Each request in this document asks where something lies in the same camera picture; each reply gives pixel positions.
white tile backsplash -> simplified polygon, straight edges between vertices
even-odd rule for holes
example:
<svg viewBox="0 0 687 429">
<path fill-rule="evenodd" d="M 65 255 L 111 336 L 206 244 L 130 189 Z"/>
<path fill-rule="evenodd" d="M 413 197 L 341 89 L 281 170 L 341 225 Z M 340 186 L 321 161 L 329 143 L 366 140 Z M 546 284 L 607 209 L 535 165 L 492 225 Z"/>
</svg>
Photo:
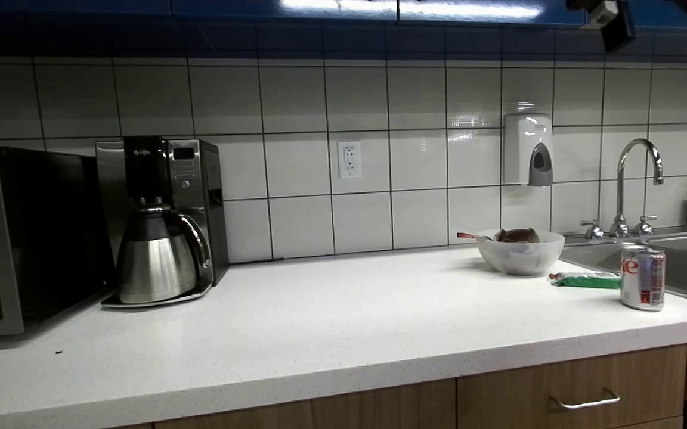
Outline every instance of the white tile backsplash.
<svg viewBox="0 0 687 429">
<path fill-rule="evenodd" d="M 449 134 L 449 186 L 495 186 L 501 182 L 501 132 L 465 128 Z"/>
<path fill-rule="evenodd" d="M 335 196 L 336 253 L 371 253 L 392 248 L 392 196 Z"/>
<path fill-rule="evenodd" d="M 628 222 L 681 225 L 687 65 L 553 62 L 532 47 L 485 62 L 25 58 L 0 62 L 0 146 L 90 156 L 108 136 L 217 140 L 234 263 L 449 245 L 457 230 L 585 232 L 597 215 L 608 230 L 619 156 L 644 136 L 665 184 L 642 180 L 636 147 Z M 519 100 L 553 115 L 550 189 L 501 186 L 501 120 Z M 340 140 L 361 143 L 361 180 L 341 180 Z"/>
<path fill-rule="evenodd" d="M 392 134 L 392 189 L 446 189 L 446 134 Z"/>
<path fill-rule="evenodd" d="M 192 66 L 197 134 L 261 134 L 257 66 Z"/>
<path fill-rule="evenodd" d="M 446 245 L 446 192 L 395 193 L 395 248 Z"/>
<path fill-rule="evenodd" d="M 331 197 L 269 200 L 275 258 L 335 253 Z"/>
<path fill-rule="evenodd" d="M 281 134 L 265 143 L 273 197 L 329 193 L 324 134 Z"/>
<path fill-rule="evenodd" d="M 193 134 L 186 66 L 114 66 L 125 136 Z"/>
</svg>

thermal coffee pot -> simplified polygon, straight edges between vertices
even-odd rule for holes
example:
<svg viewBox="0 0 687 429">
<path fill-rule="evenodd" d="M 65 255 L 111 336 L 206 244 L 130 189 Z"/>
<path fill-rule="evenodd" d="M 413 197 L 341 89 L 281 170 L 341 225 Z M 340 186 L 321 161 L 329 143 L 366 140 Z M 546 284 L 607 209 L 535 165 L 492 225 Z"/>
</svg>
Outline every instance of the thermal coffee pot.
<svg viewBox="0 0 687 429">
<path fill-rule="evenodd" d="M 126 193 L 135 200 L 119 251 L 119 301 L 143 306 L 206 287 L 207 244 L 188 215 L 172 209 L 166 140 L 126 138 Z"/>
</svg>

kitchen counter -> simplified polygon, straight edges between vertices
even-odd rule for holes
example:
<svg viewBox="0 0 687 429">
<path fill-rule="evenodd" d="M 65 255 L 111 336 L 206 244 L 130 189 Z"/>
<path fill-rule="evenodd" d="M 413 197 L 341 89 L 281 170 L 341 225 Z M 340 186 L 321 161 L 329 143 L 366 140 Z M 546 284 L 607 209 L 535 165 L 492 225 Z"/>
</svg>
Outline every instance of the kitchen counter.
<svg viewBox="0 0 687 429">
<path fill-rule="evenodd" d="M 0 426 L 157 423 L 687 343 L 687 301 L 639 313 L 619 296 L 501 276 L 476 248 L 232 267 L 197 302 L 94 302 L 0 340 Z"/>
</svg>

red can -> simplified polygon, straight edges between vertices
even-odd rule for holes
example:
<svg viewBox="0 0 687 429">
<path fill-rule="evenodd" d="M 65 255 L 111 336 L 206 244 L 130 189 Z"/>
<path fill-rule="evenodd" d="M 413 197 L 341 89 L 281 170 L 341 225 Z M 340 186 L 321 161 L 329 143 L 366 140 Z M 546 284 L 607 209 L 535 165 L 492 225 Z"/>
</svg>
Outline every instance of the red can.
<svg viewBox="0 0 687 429">
<path fill-rule="evenodd" d="M 624 253 L 624 302 L 638 309 L 659 313 L 665 296 L 665 255 L 655 248 Z"/>
</svg>

faucet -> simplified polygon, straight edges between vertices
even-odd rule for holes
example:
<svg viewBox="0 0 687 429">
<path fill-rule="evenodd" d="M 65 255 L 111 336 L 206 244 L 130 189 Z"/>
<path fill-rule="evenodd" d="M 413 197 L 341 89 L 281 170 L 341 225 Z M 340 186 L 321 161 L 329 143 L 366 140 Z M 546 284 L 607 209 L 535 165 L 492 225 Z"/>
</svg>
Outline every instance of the faucet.
<svg viewBox="0 0 687 429">
<path fill-rule="evenodd" d="M 625 162 L 628 162 L 628 156 L 636 146 L 644 146 L 651 162 L 655 162 L 655 184 L 664 184 L 664 171 L 662 171 L 662 152 L 659 147 L 647 140 L 647 138 L 636 138 L 625 146 L 624 156 L 620 156 L 620 162 L 619 162 L 619 175 L 616 175 L 616 217 L 614 217 L 614 226 L 610 226 L 610 234 L 614 236 L 628 236 L 631 230 L 628 230 L 628 220 L 625 220 Z M 639 234 L 649 234 L 651 226 L 647 225 L 647 217 L 642 217 L 642 230 Z"/>
</svg>

